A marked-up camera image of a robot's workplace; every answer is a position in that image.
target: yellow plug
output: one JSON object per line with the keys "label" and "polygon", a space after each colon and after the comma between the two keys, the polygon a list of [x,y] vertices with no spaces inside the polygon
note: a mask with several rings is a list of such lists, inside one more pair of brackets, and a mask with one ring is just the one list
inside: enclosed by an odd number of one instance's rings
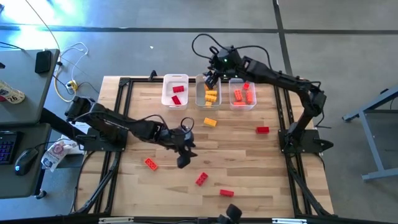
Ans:
{"label": "yellow plug", "polygon": [[77,82],[75,80],[67,82],[67,88],[71,88],[73,91],[77,91]]}

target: clear plastic container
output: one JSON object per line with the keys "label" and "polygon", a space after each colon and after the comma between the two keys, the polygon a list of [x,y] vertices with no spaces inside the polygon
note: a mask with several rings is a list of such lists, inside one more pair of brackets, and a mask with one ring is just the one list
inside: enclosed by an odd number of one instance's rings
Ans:
{"label": "clear plastic container", "polygon": [[249,82],[249,91],[253,92],[253,103],[250,105],[234,105],[235,102],[235,90],[241,90],[242,91],[242,96],[243,96],[243,102],[246,102],[246,90],[243,90],[243,84],[244,81],[240,78],[232,78],[229,80],[229,108],[231,110],[235,111],[248,111],[254,108],[254,106],[257,104],[257,99],[256,99],[256,88],[254,87],[254,83]]}
{"label": "clear plastic container", "polygon": [[218,110],[221,105],[221,80],[218,79],[215,90],[217,91],[217,100],[211,104],[211,106],[206,106],[205,100],[205,78],[204,75],[198,75],[196,77],[196,98],[195,103],[197,104],[199,110]]}
{"label": "clear plastic container", "polygon": [[[167,74],[163,77],[162,104],[169,110],[185,110],[188,107],[189,77],[186,74]],[[173,87],[184,86],[184,91],[173,92]],[[181,105],[176,105],[172,99],[177,96]]]}

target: gray floor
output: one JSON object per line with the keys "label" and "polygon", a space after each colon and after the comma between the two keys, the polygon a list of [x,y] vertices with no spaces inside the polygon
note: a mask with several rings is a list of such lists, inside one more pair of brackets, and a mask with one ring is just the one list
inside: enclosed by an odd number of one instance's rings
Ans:
{"label": "gray floor", "polygon": [[[0,26],[40,24],[22,1],[5,2]],[[272,0],[118,0],[118,1],[32,1],[48,24],[87,27],[149,28],[245,28],[276,29]],[[279,0],[286,29],[394,30],[397,29],[394,0]],[[61,49],[84,42],[90,49],[75,71],[78,82],[89,81],[100,89],[105,75],[148,75],[205,71],[206,60],[196,57],[190,44],[196,33],[186,32],[55,32]],[[257,44],[267,48],[275,69],[285,70],[278,34],[212,34],[224,44]],[[359,121],[344,123],[341,117],[373,99],[385,88],[398,84],[396,35],[286,35],[294,75],[322,81],[328,96],[324,121],[332,129],[321,129],[323,138],[335,143],[324,155],[326,176],[335,213],[341,217],[396,222],[398,219],[398,177],[363,182],[361,174],[376,170]],[[49,32],[35,26],[20,31],[0,30],[0,40],[26,49],[54,48]],[[198,51],[207,54],[212,44],[198,40]],[[76,62],[77,51],[65,54]],[[258,50],[241,55],[265,60]],[[72,66],[60,79],[69,81]],[[79,95],[97,98],[89,85]],[[53,86],[45,106],[63,117],[67,104]],[[0,220],[67,214],[72,201],[76,169],[47,172],[43,200],[19,198],[0,200]]]}

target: wooden tabletop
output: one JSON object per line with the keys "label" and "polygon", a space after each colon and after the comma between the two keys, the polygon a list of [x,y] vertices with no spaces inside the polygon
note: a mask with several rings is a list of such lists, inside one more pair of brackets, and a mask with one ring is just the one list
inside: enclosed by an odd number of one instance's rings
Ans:
{"label": "wooden tabletop", "polygon": [[[104,77],[99,103],[105,107],[114,108],[119,79]],[[112,215],[218,217],[233,203],[243,211],[243,217],[293,217],[285,159],[277,138],[280,127],[271,85],[256,84],[257,105],[251,111],[229,109],[228,84],[222,84],[223,103],[219,111],[197,110],[194,83],[189,84],[186,110],[168,110],[160,102],[161,95],[161,83],[135,83],[129,116],[139,119],[160,114],[170,128],[180,125],[182,118],[192,117],[197,145],[193,151],[198,157],[192,158],[186,168],[178,169],[176,153],[140,142],[130,134],[120,163]],[[295,93],[290,97],[295,119],[298,119],[303,110],[300,100]],[[217,126],[205,126],[205,117],[217,120]],[[268,126],[270,133],[256,134],[257,126]],[[83,169],[77,199],[79,208],[98,185],[103,157],[103,152],[94,153]],[[159,166],[156,171],[144,164],[148,157]],[[302,157],[309,189],[323,207],[333,213],[321,160],[309,154]],[[199,187],[195,181],[202,172],[209,178]],[[232,190],[235,196],[222,197],[220,189]],[[303,208],[302,194],[297,192]]]}

